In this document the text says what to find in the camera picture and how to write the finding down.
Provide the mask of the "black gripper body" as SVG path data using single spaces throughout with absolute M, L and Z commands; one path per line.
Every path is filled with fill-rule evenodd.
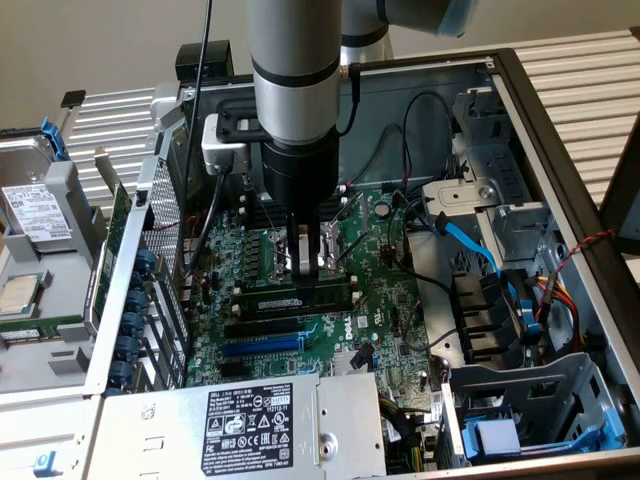
M 311 216 L 331 196 L 339 174 L 338 135 L 306 145 L 264 142 L 264 185 L 273 200 L 296 216 Z

